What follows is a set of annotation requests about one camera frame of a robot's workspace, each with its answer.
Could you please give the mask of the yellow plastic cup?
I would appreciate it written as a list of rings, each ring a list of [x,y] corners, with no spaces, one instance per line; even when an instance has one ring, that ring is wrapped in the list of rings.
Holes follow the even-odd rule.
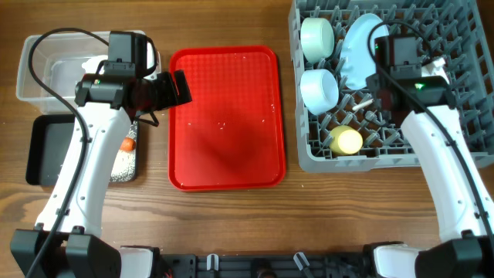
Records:
[[[346,125],[332,129],[330,136],[332,137],[330,150],[340,155],[356,154],[364,143],[360,133]]]

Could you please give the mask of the green bowl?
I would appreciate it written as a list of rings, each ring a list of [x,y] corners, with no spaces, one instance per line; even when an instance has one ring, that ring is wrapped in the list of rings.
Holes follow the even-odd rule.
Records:
[[[303,55],[309,63],[317,63],[333,54],[335,38],[330,22],[324,18],[304,19],[300,30]]]

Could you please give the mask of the white rice pile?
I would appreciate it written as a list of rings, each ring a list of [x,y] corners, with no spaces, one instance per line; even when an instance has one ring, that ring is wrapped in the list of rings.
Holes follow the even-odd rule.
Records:
[[[133,138],[137,143],[138,124],[134,123],[130,126],[126,137]],[[113,164],[113,169],[110,176],[111,182],[127,182],[131,181],[136,174],[136,159],[137,145],[131,152],[119,151]]]

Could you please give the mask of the white tissue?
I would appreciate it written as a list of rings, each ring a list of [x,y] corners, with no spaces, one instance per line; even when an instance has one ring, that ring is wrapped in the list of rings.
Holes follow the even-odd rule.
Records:
[[[94,74],[100,64],[101,61],[104,61],[108,58],[107,55],[94,56],[89,58],[86,62],[82,63],[82,68],[85,73]]]

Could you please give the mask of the light blue plate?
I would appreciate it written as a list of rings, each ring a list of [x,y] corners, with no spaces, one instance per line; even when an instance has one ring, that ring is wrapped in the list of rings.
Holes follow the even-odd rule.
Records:
[[[347,78],[346,87],[351,90],[365,88],[366,78],[376,73],[375,62],[367,49],[367,38],[372,28],[379,23],[382,23],[382,19],[375,14],[362,15],[345,36],[340,53],[340,60],[343,61],[340,75]]]

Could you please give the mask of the white plastic spoon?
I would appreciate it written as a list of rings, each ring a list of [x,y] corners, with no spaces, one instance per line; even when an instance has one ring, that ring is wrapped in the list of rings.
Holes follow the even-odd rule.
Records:
[[[358,111],[358,110],[360,110],[360,109],[363,109],[363,108],[365,108],[365,107],[368,107],[368,106],[370,106],[373,102],[374,102],[374,100],[373,100],[373,99],[365,100],[365,101],[363,101],[363,102],[361,102],[361,103],[359,103],[359,104],[357,104],[357,105],[353,106],[353,107],[352,107],[352,111]]]

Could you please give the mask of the orange carrot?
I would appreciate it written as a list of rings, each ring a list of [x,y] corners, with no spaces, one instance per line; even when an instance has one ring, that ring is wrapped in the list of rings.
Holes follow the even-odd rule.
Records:
[[[136,148],[136,141],[133,138],[125,137],[120,145],[121,151],[131,152]]]

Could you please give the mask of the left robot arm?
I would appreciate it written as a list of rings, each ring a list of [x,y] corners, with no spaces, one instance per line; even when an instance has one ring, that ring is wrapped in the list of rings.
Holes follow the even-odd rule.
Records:
[[[14,232],[10,250],[27,277],[169,277],[157,247],[113,248],[101,238],[103,203],[117,153],[136,121],[190,103],[185,74],[157,72],[151,38],[112,31],[108,57],[83,76],[67,104],[73,135],[56,185],[31,229]]]

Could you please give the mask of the light blue bowl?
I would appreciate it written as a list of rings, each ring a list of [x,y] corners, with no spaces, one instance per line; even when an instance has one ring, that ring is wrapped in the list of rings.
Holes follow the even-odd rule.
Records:
[[[310,69],[303,73],[300,92],[308,111],[316,116],[333,109],[339,101],[339,88],[327,69]]]

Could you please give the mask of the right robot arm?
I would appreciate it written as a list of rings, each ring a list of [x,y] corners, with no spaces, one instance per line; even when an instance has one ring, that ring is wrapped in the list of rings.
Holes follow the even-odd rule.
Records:
[[[414,36],[367,39],[376,73],[367,87],[376,104],[401,121],[418,156],[438,219],[440,244],[404,243],[371,248],[379,277],[491,277],[493,200],[479,175],[460,126],[443,59],[422,63]]]

